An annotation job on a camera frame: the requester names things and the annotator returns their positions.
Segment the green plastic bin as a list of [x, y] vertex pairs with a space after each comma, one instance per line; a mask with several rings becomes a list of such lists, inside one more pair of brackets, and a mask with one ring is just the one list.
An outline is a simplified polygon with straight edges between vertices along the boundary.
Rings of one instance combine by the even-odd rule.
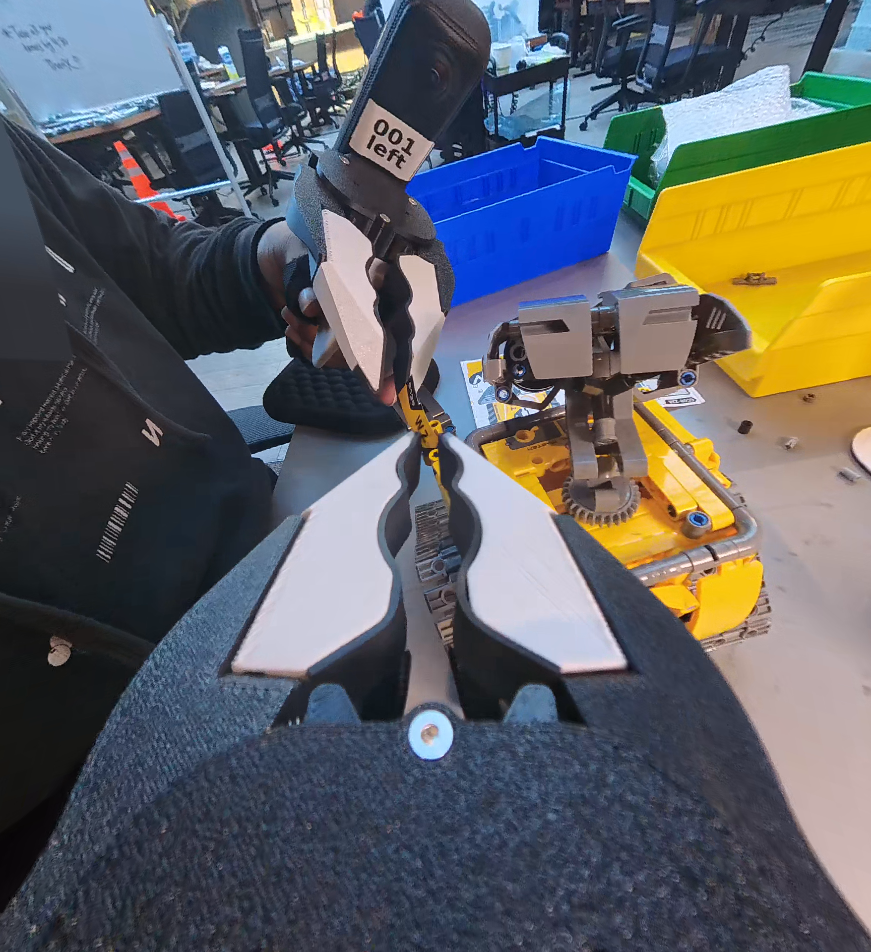
[[871, 78], [806, 72], [791, 94], [820, 113], [678, 145], [663, 172], [654, 160], [666, 132], [662, 109], [614, 117], [604, 148], [635, 156], [626, 206], [647, 221], [668, 187], [871, 141]]

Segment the yellow grey toy brick robot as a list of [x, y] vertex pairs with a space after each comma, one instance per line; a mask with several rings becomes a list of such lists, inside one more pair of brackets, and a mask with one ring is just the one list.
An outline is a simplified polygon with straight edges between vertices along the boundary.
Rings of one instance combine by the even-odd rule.
[[[571, 470], [563, 397], [544, 422], [528, 415], [480, 427], [483, 456], [558, 513]], [[634, 483], [638, 508], [618, 525], [576, 520], [634, 572], [705, 650], [766, 634], [771, 605], [758, 554], [757, 524], [720, 470], [708, 438], [692, 435], [654, 401], [637, 403], [634, 424], [648, 474]]]

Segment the grey desk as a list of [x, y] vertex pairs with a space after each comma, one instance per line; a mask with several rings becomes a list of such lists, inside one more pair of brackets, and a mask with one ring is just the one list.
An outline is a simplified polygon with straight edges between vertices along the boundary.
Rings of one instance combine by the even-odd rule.
[[[748, 397], [719, 366], [675, 417], [710, 438], [760, 527], [769, 633], [717, 649], [799, 825], [871, 932], [871, 478], [851, 456], [871, 426], [871, 377]], [[742, 420], [752, 431], [737, 433]], [[785, 436], [799, 446], [779, 446]], [[842, 467], [863, 479], [848, 484]]]

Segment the blue plastic bin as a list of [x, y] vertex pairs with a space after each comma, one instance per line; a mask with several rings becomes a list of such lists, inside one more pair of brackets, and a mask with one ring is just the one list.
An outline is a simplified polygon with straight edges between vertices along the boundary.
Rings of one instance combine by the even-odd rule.
[[453, 305], [610, 249], [635, 156], [539, 137], [418, 173], [408, 194], [453, 267]]

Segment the bubble wrap sheet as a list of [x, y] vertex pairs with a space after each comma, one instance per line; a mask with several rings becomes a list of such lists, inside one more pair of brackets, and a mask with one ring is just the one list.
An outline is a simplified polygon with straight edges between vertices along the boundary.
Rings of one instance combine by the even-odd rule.
[[664, 105], [665, 131], [651, 158], [648, 182], [657, 185], [679, 146], [782, 122], [832, 113], [790, 92], [790, 71], [771, 65], [725, 89]]

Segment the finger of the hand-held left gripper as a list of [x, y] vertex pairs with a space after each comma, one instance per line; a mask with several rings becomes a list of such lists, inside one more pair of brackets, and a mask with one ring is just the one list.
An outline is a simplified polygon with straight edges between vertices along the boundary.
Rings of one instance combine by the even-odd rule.
[[359, 369], [375, 393], [385, 387], [385, 337], [376, 314], [377, 292], [368, 276], [373, 258], [370, 240], [347, 218], [324, 208], [325, 260], [312, 280], [326, 325], [313, 341], [317, 367], [341, 354], [349, 369]]
[[445, 323], [436, 268], [416, 255], [394, 265], [394, 387], [425, 378]]

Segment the grey toy robot head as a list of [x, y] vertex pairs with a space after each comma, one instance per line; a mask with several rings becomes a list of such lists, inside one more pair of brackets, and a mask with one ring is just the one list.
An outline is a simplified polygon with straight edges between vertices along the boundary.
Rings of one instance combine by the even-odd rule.
[[562, 501], [589, 525], [619, 525], [639, 504], [648, 474], [633, 422], [636, 385], [691, 387], [703, 363], [751, 347], [751, 329], [724, 299], [668, 273], [602, 292], [521, 303], [491, 333], [482, 360], [501, 403], [515, 390], [565, 393], [571, 476]]

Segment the person's left forearm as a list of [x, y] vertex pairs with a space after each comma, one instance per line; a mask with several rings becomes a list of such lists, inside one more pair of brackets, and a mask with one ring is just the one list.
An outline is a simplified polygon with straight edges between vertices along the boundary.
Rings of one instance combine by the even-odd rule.
[[206, 228], [148, 219], [134, 290], [142, 311], [184, 359], [252, 350], [285, 335], [280, 315], [282, 266], [267, 276], [258, 253], [264, 240], [288, 235], [284, 222], [234, 220]]

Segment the white sticker sheet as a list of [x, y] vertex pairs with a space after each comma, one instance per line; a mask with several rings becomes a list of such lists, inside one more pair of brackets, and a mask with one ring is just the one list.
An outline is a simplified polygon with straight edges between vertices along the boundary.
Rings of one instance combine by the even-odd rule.
[[[526, 416], [537, 411], [547, 398], [547, 390], [531, 392], [515, 387], [513, 402], [498, 402], [494, 385], [484, 377], [480, 359], [461, 361], [460, 366], [476, 428]], [[657, 383], [656, 377], [651, 378], [638, 383], [637, 390], [644, 401], [654, 401], [666, 411], [695, 408], [705, 402], [695, 387], [658, 389]]]

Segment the black utility cart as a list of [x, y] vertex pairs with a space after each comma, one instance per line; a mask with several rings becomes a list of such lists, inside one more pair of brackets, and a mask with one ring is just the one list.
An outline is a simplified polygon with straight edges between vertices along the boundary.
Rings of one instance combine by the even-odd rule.
[[[563, 55], [501, 74], [491, 69], [484, 72], [481, 87], [487, 98], [487, 130], [494, 146], [515, 141], [526, 145], [538, 136], [564, 140], [570, 63], [570, 57]], [[544, 115], [528, 115], [524, 107], [510, 114], [502, 113], [502, 98], [516, 98], [522, 91], [533, 88], [547, 92], [546, 98], [538, 99], [546, 104]]]

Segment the black office chair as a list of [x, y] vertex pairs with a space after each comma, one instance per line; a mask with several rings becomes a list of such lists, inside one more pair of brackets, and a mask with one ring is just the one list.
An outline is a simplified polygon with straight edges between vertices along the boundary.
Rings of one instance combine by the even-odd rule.
[[162, 141], [171, 162], [171, 187], [187, 191], [182, 201], [190, 205], [201, 225], [223, 225], [243, 212], [222, 204], [215, 183], [229, 182], [198, 109], [186, 90], [165, 92], [157, 98]]
[[632, 112], [643, 105], [716, 91], [733, 80], [749, 18], [727, 16], [721, 2], [697, 2], [699, 25], [691, 40], [676, 46], [679, 3], [649, 5], [648, 14], [605, 17], [595, 74], [616, 89], [591, 107], [579, 130], [587, 130], [592, 120], [611, 108]]
[[275, 92], [269, 75], [269, 61], [264, 53], [263, 40], [259, 29], [239, 29], [239, 44], [244, 65], [246, 92], [251, 104], [255, 121], [245, 125], [245, 131], [251, 146], [265, 153], [267, 147], [273, 151], [275, 161], [285, 166], [285, 148], [279, 142], [282, 135], [290, 137], [290, 146], [302, 155], [309, 153], [309, 147], [303, 144], [294, 124], [285, 122], [284, 112], [275, 98]]

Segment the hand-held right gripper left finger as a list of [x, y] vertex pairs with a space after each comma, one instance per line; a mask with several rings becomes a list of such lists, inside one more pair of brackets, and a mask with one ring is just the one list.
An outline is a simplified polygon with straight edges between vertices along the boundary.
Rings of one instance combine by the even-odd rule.
[[380, 524], [386, 506], [409, 487], [397, 465], [413, 450], [417, 435], [407, 433], [304, 511], [232, 660], [234, 673], [315, 674], [383, 621], [394, 571]]

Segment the person's left hand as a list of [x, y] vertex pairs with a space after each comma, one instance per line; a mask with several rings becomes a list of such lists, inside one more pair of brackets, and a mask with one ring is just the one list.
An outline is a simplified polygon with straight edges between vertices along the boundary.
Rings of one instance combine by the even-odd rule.
[[308, 258], [308, 249], [285, 221], [276, 221], [262, 232], [256, 258], [263, 288], [285, 325], [288, 351], [311, 363], [312, 347], [324, 315], [311, 287], [289, 295], [284, 281], [286, 269], [300, 257]]

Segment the orange traffic cone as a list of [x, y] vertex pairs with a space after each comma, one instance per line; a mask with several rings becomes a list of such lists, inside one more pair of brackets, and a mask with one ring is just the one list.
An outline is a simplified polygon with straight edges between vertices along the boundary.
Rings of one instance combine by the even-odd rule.
[[113, 141], [113, 147], [120, 157], [124, 171], [128, 174], [139, 203], [163, 211], [176, 220], [185, 220], [185, 216], [174, 212], [166, 202], [161, 200], [159, 193], [152, 188], [150, 179], [132, 156], [132, 152], [120, 140]]

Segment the whiteboard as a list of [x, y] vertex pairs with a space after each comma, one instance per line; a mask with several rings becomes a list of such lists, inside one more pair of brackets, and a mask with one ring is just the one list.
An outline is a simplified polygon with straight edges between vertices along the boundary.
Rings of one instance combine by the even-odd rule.
[[144, 1], [0, 1], [0, 72], [38, 123], [182, 87]]

